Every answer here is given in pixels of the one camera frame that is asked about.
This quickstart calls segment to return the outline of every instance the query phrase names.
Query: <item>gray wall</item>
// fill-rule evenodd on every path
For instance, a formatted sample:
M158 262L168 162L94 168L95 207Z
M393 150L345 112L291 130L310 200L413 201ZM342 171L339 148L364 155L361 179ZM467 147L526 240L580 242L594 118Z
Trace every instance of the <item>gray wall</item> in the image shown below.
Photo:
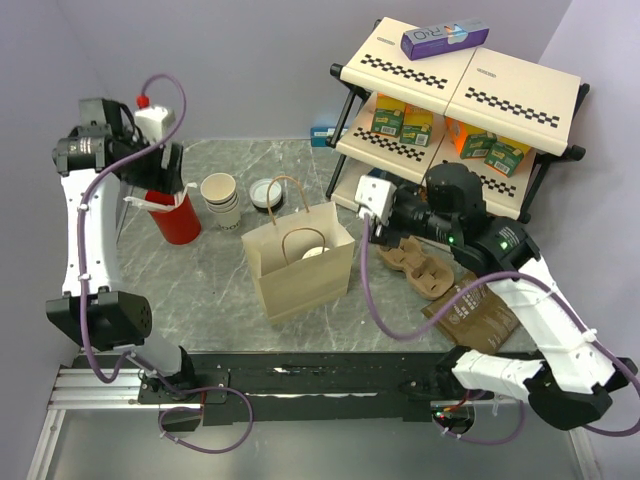
M77 100L103 89L49 0L0 5L0 477L24 478L60 362L76 348L44 315L60 295L65 201L51 161Z
M551 170L532 233L584 321L617 355L639 363L640 4L574 0L541 62L581 75L593 89L571 135L587 156ZM629 390L614 394L599 426L627 428L637 420L639 400ZM592 442L605 478L640 476L640 436Z
M116 98L158 70L191 100L183 137L304 138L335 122L346 89L329 76L376 18L433 25L471 16L487 45L537 61L570 0L57 0ZM172 93L154 87L156 99Z

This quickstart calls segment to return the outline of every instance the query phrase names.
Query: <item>red cylinder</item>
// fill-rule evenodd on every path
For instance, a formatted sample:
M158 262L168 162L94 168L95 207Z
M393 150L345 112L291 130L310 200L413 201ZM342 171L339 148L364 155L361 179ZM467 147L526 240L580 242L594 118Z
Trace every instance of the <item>red cylinder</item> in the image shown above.
M148 202L160 205L175 205L173 195L148 191L144 197ZM196 215L189 195L180 206L170 212L149 212L162 232L165 240L173 245L185 245L200 234L202 226Z

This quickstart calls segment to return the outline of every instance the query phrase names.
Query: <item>stacked paper cups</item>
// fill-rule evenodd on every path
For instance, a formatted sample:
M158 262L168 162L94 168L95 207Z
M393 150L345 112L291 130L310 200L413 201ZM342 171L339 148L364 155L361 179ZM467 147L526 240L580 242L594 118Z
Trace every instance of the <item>stacked paper cups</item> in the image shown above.
M207 209L222 230L235 230L240 225L240 206L236 181L226 173L214 173L204 179L200 193Z

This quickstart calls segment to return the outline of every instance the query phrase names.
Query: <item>brown paper bag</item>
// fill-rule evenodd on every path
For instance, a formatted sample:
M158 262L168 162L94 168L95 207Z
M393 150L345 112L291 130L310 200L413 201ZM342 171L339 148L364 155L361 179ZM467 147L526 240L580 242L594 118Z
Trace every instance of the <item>brown paper bag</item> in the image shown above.
M276 220L268 199L280 178L297 185L305 210ZM269 321L279 323L347 293L355 241L338 223L335 203L309 207L300 184L285 175L271 185L271 223L244 234L242 243L260 304ZM302 258L321 246L327 250Z
M473 273L467 273L443 297L424 307L422 313L427 318L433 317L456 293L475 280L477 277ZM456 345L492 355L518 325L518 317L507 304L482 285L458 300L436 328Z

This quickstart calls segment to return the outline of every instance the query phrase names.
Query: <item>marble table surface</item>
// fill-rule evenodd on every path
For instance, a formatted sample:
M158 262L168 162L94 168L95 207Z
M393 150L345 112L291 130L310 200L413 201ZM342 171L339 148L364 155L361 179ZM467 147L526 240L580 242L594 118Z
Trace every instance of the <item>marble table surface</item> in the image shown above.
M223 232L205 208L198 190L190 198L202 223L192 243L167 243L151 216L129 208L118 242L119 260L128 291L149 299L154 328L189 351L434 351L452 347L432 329L420 340L401 343L387 338L373 323L360 285L358 242L362 221L338 207L340 223L356 239L356 253L346 296L272 326L255 294L240 237L269 221L248 196L256 180L286 174L304 186L310 204L326 201L324 192L338 155L329 148L311 148L308 140L201 140L185 142L183 179L200 183L207 175L226 172L238 182L242 209L240 227ZM291 182L282 182L287 215L302 207ZM449 261L448 254L433 249ZM371 290L382 315L396 331L408 332L425 322L420 310L428 303L415 293L404 274L392 272L370 253ZM463 274L455 267L456 276ZM519 328L503 351L534 350Z

